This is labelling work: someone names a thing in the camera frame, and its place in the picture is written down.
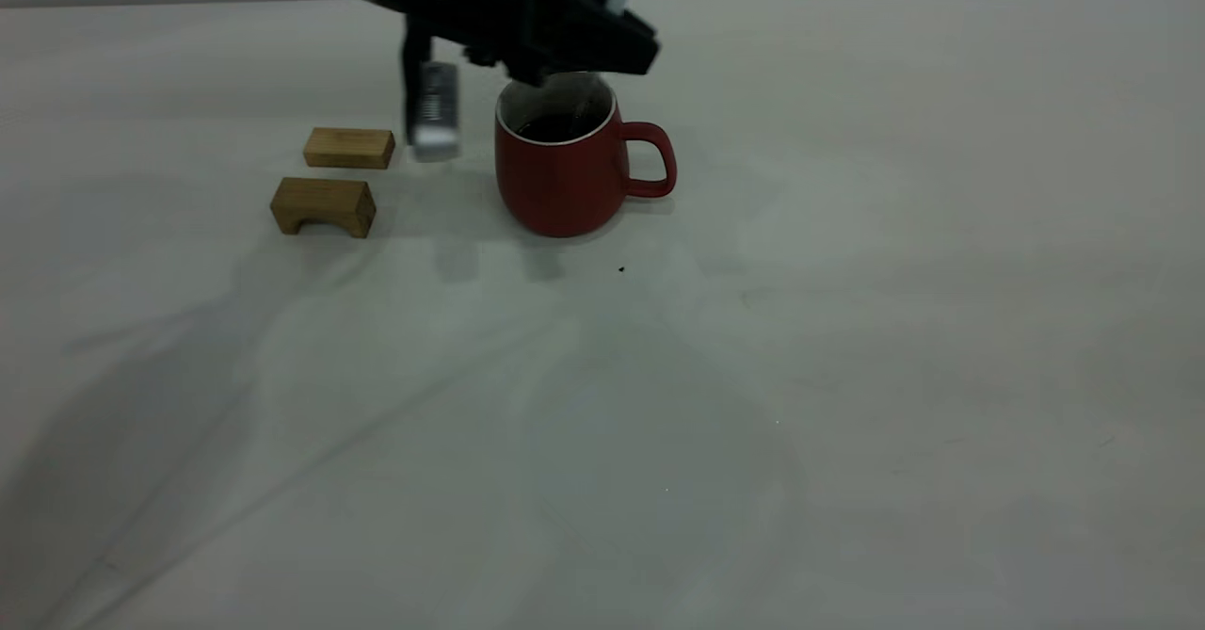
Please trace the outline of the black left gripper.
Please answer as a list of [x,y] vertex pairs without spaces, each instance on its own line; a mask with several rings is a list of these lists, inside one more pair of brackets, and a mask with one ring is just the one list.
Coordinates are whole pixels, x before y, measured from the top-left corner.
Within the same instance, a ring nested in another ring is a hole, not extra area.
[[474,65],[504,65],[529,86],[554,73],[648,73],[660,51],[654,28],[607,2],[437,0],[439,35]]

